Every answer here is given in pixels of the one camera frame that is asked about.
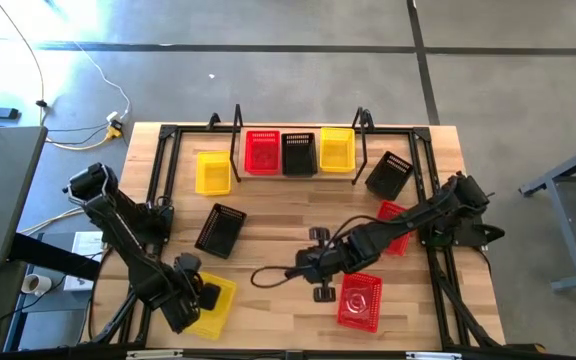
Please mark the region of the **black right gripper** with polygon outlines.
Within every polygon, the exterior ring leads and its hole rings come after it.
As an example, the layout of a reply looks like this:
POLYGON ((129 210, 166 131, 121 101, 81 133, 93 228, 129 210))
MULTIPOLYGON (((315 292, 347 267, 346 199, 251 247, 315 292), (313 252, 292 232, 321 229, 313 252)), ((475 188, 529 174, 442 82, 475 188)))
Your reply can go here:
MULTIPOLYGON (((330 231, 325 227, 309 229, 309 238, 317 242, 327 242, 330 231)), ((311 246, 299 250, 295 255, 295 265, 300 269, 301 276, 310 284, 323 283, 325 279, 343 272, 349 274, 356 264, 355 247, 348 242, 336 242, 331 247, 311 246)), ((336 289, 329 286, 319 286, 313 289, 313 300, 316 303, 336 301, 336 289)))

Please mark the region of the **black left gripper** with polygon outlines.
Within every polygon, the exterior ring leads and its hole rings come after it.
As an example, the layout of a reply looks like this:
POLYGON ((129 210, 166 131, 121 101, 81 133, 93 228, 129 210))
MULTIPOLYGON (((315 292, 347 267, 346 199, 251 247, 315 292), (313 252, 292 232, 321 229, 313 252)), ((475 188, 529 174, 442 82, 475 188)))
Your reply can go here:
POLYGON ((165 318, 177 334, 194 324, 200 317, 200 308, 214 310, 221 287, 205 283, 199 275, 201 259, 190 253, 181 253, 174 260, 174 274, 170 297, 165 302, 165 318))

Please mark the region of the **yellow plastic mesh basket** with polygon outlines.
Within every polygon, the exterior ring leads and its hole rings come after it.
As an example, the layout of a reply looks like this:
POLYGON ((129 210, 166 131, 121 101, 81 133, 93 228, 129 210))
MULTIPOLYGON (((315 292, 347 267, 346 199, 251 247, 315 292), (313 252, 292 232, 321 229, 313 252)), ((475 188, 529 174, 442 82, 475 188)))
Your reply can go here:
POLYGON ((348 173, 355 169, 355 131, 323 127, 320 131, 319 167, 324 172, 348 173))
POLYGON ((205 196, 230 193, 231 164, 228 151, 208 151, 197 154, 195 191, 205 196))
POLYGON ((237 284, 208 272, 201 272, 200 275, 203 280, 203 285, 205 283, 219 285, 221 287, 221 294, 214 310, 200 308, 199 319, 188 327, 185 333, 197 335, 209 340, 217 340, 229 317, 237 284))

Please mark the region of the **black plastic mesh basket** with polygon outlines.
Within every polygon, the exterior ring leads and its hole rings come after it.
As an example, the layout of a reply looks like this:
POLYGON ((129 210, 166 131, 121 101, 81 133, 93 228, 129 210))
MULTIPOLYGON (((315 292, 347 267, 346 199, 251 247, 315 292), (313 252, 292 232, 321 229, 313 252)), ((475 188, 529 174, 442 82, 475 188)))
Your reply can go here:
POLYGON ((365 181, 367 189, 383 200, 394 201, 413 172, 413 165, 386 151, 365 181))
POLYGON ((247 218, 247 214, 215 203, 195 242, 195 248, 228 259, 247 218))
POLYGON ((284 176, 312 177, 318 172, 313 133, 284 133, 281 145, 284 176))

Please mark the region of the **red plastic mesh basket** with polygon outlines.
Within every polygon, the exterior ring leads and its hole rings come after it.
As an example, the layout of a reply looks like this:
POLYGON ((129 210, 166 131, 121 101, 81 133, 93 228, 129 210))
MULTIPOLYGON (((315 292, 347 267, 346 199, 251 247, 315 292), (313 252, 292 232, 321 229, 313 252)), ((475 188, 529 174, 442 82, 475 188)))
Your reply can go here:
MULTIPOLYGON (((377 218, 379 220, 389 221, 401 215, 405 211, 405 208, 395 204, 394 202, 383 201, 377 213, 377 218)), ((406 252, 409 238, 409 233, 394 238, 386 248, 385 253, 389 255, 403 256, 406 252)))
POLYGON ((253 175, 276 175, 279 172, 279 140, 277 130, 248 131, 244 169, 253 175))
POLYGON ((337 323, 352 329, 376 333, 380 318, 383 280, 380 277, 345 274, 337 312, 337 323))

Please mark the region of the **white paper sheet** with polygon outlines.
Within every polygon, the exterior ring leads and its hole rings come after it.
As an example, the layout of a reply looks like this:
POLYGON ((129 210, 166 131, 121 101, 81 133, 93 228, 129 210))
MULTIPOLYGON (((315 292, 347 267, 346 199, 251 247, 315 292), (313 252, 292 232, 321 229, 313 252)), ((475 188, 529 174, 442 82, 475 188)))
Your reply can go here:
POLYGON ((68 275, 63 282, 63 290, 70 292, 90 291, 94 285, 91 280, 68 275))

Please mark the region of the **black side table leg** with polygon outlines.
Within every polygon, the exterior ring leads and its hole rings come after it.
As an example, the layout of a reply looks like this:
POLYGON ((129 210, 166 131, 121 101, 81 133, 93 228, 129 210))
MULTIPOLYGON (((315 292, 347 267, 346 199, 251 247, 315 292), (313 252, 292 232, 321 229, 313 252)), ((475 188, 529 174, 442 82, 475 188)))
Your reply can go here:
POLYGON ((44 243, 38 239, 17 233, 7 256, 8 261, 22 261, 51 269, 65 275, 93 281, 97 278, 100 263, 84 255, 72 253, 44 243))

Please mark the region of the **white cup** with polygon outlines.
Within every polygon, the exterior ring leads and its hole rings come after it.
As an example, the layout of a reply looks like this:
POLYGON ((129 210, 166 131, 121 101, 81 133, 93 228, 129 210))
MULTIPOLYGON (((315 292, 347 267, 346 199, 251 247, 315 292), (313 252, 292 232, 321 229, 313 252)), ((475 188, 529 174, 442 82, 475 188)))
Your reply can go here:
POLYGON ((39 297, 47 293, 51 287, 52 280, 49 277, 32 273, 24 277, 21 292, 39 297))

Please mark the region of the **silver frame bracket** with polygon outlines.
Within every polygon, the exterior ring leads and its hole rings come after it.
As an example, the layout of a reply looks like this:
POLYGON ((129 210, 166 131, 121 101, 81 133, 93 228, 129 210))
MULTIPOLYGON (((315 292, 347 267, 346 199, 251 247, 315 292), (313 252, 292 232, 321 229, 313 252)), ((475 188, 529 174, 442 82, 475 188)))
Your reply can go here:
POLYGON ((463 360, 460 353, 411 351, 405 353, 406 360, 463 360))
POLYGON ((182 350, 149 349, 128 351, 125 360, 177 360, 183 358, 182 350))

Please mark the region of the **black aluminium table frame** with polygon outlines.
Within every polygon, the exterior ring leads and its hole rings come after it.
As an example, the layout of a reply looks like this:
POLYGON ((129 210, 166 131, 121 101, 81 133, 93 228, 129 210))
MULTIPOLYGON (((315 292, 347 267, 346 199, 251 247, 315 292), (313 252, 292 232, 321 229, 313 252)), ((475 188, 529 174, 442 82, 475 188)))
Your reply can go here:
MULTIPOLYGON (((161 127, 168 124, 137 123, 134 126, 124 163, 120 188, 135 202, 149 198, 151 169, 155 161, 161 127)), ((378 330, 369 333, 340 326, 336 321, 338 302, 315 303, 312 288, 302 278, 274 289, 258 289, 250 274, 267 265, 292 266, 294 254, 311 246, 308 229, 328 227, 331 233, 356 214, 374 216, 381 199, 365 186, 365 179, 386 151, 412 163, 409 137, 369 134, 367 165, 353 186, 349 181, 298 179, 243 179, 232 175, 231 192, 226 196, 202 196, 195 192, 197 154, 229 151, 231 131, 199 133, 164 128, 168 145, 161 160, 161 178, 155 199, 165 189, 169 151, 179 139, 179 157, 171 199, 175 218, 171 238, 162 260, 171 263, 182 252, 202 259, 202 271, 237 283, 231 312, 217 340, 170 330, 160 311, 153 312, 148 348, 290 349, 290 350, 437 350, 441 347, 434 297, 428 273, 427 255, 411 234, 403 257, 383 256, 363 270, 383 279, 378 330), (194 248, 203 224, 215 203, 247 214, 231 256, 221 259, 194 248)), ((474 250, 453 252, 464 302, 490 336, 505 343, 493 285, 487 266, 474 250)), ((94 331, 101 330, 127 293, 127 269, 114 253, 107 258, 96 286, 94 331)))

